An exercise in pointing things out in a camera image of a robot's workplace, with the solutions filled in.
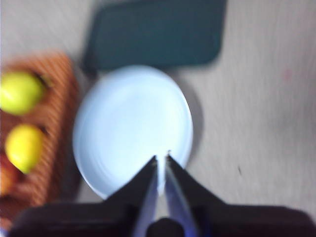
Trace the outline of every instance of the woven basket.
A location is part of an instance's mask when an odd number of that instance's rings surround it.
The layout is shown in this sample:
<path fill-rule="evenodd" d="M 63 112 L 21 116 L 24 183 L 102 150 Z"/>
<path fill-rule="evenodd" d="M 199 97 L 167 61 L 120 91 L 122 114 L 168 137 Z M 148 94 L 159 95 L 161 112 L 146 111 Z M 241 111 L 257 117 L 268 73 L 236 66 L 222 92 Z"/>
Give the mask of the woven basket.
<path fill-rule="evenodd" d="M 78 84 L 70 59 L 61 52 L 35 55 L 7 63 L 1 72 L 30 71 L 47 77 L 52 87 L 45 98 L 28 114 L 16 117 L 1 111 L 1 152 L 8 132 L 19 123 L 34 124 L 45 130 L 40 162 L 0 198 L 0 225 L 9 230 L 23 209 L 43 205 L 57 198 L 63 174 L 66 146 L 78 106 Z"/>

